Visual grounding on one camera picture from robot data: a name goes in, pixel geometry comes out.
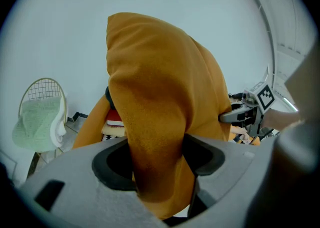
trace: white ceiling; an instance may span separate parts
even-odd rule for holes
[[[311,50],[318,31],[302,0],[255,0],[273,45],[273,90],[294,103],[285,81]]]

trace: green towel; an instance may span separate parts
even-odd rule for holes
[[[50,127],[60,109],[61,96],[23,102],[21,115],[12,132],[13,142],[22,148],[44,152],[57,147]]]

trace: black plastic piece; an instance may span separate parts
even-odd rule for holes
[[[8,178],[5,165],[0,162],[0,189],[1,197],[1,220],[2,223],[9,221],[10,226],[21,226],[21,220],[24,223],[31,223],[33,227],[46,227],[45,220],[39,218],[35,213],[28,208],[21,195],[14,189],[13,182]],[[18,215],[12,218],[13,209]]]
[[[234,139],[235,142],[239,142],[240,141],[240,135],[238,134]]]
[[[237,93],[237,94],[232,94],[232,98],[241,101],[244,93]]]
[[[195,176],[212,174],[222,166],[226,158],[218,148],[188,134],[183,138],[182,153]]]
[[[171,216],[171,217],[163,220],[163,222],[164,222],[166,225],[172,227],[172,226],[178,225],[178,224],[180,224],[180,223],[183,223],[183,222],[185,222],[185,221],[187,221],[187,220],[188,220],[187,217]]]
[[[34,200],[45,210],[50,211],[64,185],[64,182],[50,180]]]
[[[75,121],[76,121],[79,117],[81,117],[81,118],[88,118],[88,115],[85,115],[85,114],[80,113],[80,112],[77,111],[77,112],[73,115],[72,118],[69,118],[69,117],[68,117],[68,121],[70,121],[70,122],[72,122],[72,123],[75,123]]]
[[[245,120],[246,119],[246,114],[245,113],[238,114],[236,119],[239,120],[239,121]]]
[[[110,94],[110,91],[109,91],[109,86],[107,86],[106,89],[105,89],[105,97],[110,103],[110,108],[115,110],[116,107],[115,107],[114,102],[113,102],[113,100],[111,98],[111,94]]]
[[[128,140],[98,153],[92,161],[96,177],[113,190],[137,191],[132,181],[133,165]]]
[[[261,128],[261,123],[258,125],[258,129],[257,129],[257,134],[259,134],[259,132],[260,132],[260,128]]]
[[[196,179],[193,187],[193,194],[188,210],[188,219],[191,219],[209,207],[213,206],[217,201],[211,197],[205,190],[200,189],[199,182]]]
[[[241,106],[242,106],[242,104],[233,103],[233,104],[231,104],[231,109],[232,109],[232,110],[236,110],[236,109],[240,108]]]
[[[274,129],[270,129],[267,133],[265,133],[265,135],[259,136],[260,141],[261,141],[262,139],[264,139],[265,137],[267,137],[269,134],[271,134],[271,133],[273,132],[273,130],[274,130]]]

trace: towel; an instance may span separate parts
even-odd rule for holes
[[[45,152],[62,144],[64,103],[61,96],[23,102],[17,124],[12,131],[13,142],[22,148]]]
[[[189,205],[194,188],[184,134],[228,140],[230,125],[218,121],[231,110],[223,74],[206,48],[149,16],[110,16],[106,44],[109,91],[125,126],[138,196],[166,219]]]

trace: floor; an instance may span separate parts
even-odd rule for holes
[[[65,126],[66,135],[63,137],[63,145],[62,147],[60,147],[60,149],[63,152],[67,152],[72,149],[77,133],[81,129],[85,120],[86,120],[85,118],[78,117],[75,123],[70,121],[66,123],[66,126]],[[59,149],[56,149],[55,151],[48,151],[48,152],[42,153],[41,154],[42,158],[39,158],[39,161],[37,162],[34,172],[35,173],[39,172],[47,163],[50,163],[52,160],[54,160],[55,157],[58,157],[61,154],[62,152]]]

